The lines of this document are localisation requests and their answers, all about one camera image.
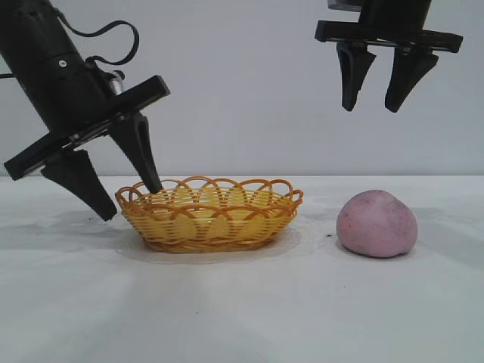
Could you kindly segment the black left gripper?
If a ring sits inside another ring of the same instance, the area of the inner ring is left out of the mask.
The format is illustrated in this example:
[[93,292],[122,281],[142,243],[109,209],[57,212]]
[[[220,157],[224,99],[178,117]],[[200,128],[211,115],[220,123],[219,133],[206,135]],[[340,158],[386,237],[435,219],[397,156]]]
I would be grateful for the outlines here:
[[[5,163],[12,179],[30,174],[64,148],[109,134],[149,192],[162,189],[147,117],[137,113],[169,94],[161,76],[116,94],[69,42],[48,45],[2,36],[2,57],[48,128],[46,136]],[[48,161],[41,174],[77,196],[104,221],[116,215],[86,150],[63,152]]]

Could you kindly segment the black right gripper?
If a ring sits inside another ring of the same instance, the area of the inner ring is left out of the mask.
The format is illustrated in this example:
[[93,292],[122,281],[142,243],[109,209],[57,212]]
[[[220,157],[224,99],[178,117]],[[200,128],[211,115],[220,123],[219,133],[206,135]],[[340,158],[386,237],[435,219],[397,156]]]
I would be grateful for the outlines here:
[[376,55],[368,45],[393,47],[392,74],[385,107],[396,113],[439,57],[431,51],[459,52],[463,37],[424,28],[430,1],[329,1],[331,10],[359,13],[356,22],[319,20],[315,39],[337,42],[342,76],[342,107],[352,111]]

